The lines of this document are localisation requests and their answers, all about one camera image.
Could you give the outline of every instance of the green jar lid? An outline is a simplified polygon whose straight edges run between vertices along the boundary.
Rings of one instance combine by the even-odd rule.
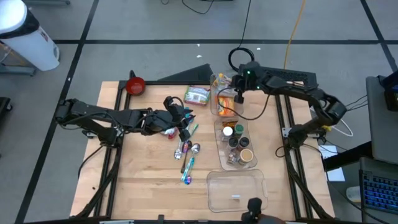
[[[243,125],[242,124],[237,124],[235,125],[235,133],[236,134],[242,134],[243,133]]]

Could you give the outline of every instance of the spoon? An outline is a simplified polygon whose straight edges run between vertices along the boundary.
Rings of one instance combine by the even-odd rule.
[[[182,173],[182,174],[184,173],[185,163],[186,163],[186,161],[187,161],[188,150],[190,150],[191,147],[192,147],[192,142],[188,140],[188,141],[184,144],[184,147],[183,147],[183,152],[185,152],[185,158],[184,158],[184,163],[182,164],[182,167],[181,167],[181,173]]]
[[[190,184],[192,181],[192,178],[189,176],[190,171],[192,170],[193,164],[195,162],[195,155],[198,154],[200,152],[200,145],[195,143],[192,147],[191,147],[191,151],[192,151],[192,157],[188,162],[187,168],[185,168],[184,174],[181,177],[181,181],[184,181],[185,184]]]

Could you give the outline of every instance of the yellow cable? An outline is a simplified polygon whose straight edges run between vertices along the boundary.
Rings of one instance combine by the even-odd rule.
[[[287,56],[288,56],[288,54],[289,54],[290,43],[291,43],[292,40],[293,40],[293,36],[294,36],[294,33],[296,32],[297,25],[298,25],[299,22],[300,22],[301,14],[303,13],[303,10],[304,10],[304,5],[305,5],[305,0],[303,0],[303,3],[301,4],[301,8],[300,8],[300,12],[299,12],[299,14],[298,14],[297,20],[296,20],[296,24],[294,25],[292,35],[290,36],[290,39],[289,39],[289,43],[287,43],[286,53],[285,53],[284,69],[286,69],[286,61],[287,61]]]
[[[6,49],[6,47],[5,47],[2,43],[0,43],[0,46],[3,47],[4,50]],[[11,54],[12,56],[14,56],[14,58],[18,59],[18,61],[21,63],[21,64],[12,64],[12,66],[26,66],[25,61],[24,61],[23,59],[21,59],[20,56],[14,54],[14,53],[12,52],[12,49],[11,49],[11,51],[10,51],[10,54]]]

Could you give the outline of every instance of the keyboard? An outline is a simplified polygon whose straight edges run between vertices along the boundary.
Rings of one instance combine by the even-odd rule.
[[[363,172],[361,177],[363,205],[398,214],[398,180],[369,175],[366,172]]]

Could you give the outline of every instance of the white paper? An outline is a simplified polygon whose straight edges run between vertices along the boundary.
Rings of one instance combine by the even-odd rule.
[[[322,153],[322,158],[323,159],[327,159],[331,156],[336,155],[336,153],[331,153],[331,152],[337,152],[336,146],[319,146],[319,150]],[[338,169],[335,170],[331,170],[328,171],[328,177],[330,181],[334,181],[334,182],[344,182],[346,181],[346,179],[344,178],[344,173],[343,173],[343,169],[340,167]]]

